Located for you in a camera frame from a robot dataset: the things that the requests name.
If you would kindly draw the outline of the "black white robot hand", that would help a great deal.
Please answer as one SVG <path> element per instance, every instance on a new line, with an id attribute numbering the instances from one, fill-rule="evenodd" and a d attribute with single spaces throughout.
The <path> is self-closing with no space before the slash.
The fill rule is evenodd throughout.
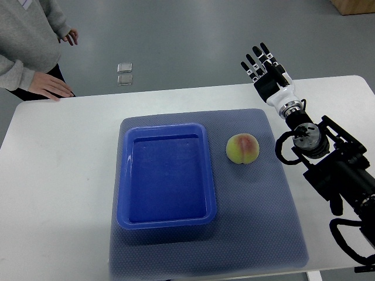
<path id="1" fill-rule="evenodd" d="M 303 110 L 304 104 L 295 95 L 295 84 L 282 64 L 262 42 L 252 48 L 253 55 L 246 54 L 247 62 L 241 66 L 254 84 L 261 99 L 274 107 L 278 115 L 285 119 L 295 111 Z"/>

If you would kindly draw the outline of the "person left hand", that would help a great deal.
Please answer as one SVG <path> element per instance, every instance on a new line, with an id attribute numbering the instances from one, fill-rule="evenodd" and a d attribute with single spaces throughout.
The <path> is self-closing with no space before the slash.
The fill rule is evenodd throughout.
<path id="1" fill-rule="evenodd" d="M 67 42 L 71 46 L 77 46 L 78 45 L 78 38 L 79 33 L 78 30 L 75 28 L 72 28 L 67 35 L 63 36 L 62 38 L 58 38 L 58 42 Z"/>

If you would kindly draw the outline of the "person right hand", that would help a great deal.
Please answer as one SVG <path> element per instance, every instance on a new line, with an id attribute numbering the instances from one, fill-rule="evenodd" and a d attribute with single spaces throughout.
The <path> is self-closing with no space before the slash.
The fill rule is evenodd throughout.
<path id="1" fill-rule="evenodd" d="M 71 88 L 64 81 L 37 71 L 34 73 L 28 91 L 53 101 L 73 97 Z"/>

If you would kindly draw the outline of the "grey sweater right forearm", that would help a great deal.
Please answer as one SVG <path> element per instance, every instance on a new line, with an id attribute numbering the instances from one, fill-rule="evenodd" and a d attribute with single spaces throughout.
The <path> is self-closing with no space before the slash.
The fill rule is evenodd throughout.
<path id="1" fill-rule="evenodd" d="M 7 90 L 28 90 L 35 71 L 28 69 L 20 60 L 11 61 L 1 55 L 1 88 Z"/>

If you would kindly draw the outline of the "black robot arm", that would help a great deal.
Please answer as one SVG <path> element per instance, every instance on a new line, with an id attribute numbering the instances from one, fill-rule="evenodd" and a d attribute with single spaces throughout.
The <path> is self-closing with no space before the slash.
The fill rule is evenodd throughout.
<path id="1" fill-rule="evenodd" d="M 343 252 L 360 264 L 354 271 L 374 271 L 374 255 L 364 257 L 352 249 L 339 226 L 357 227 L 374 245 L 374 177 L 366 148 L 328 116 L 315 124 L 305 112 L 306 101 L 291 101 L 279 111 L 289 131 L 275 144 L 277 158 L 286 165 L 303 163 L 304 178 L 330 204 L 335 216 L 329 228 Z"/>

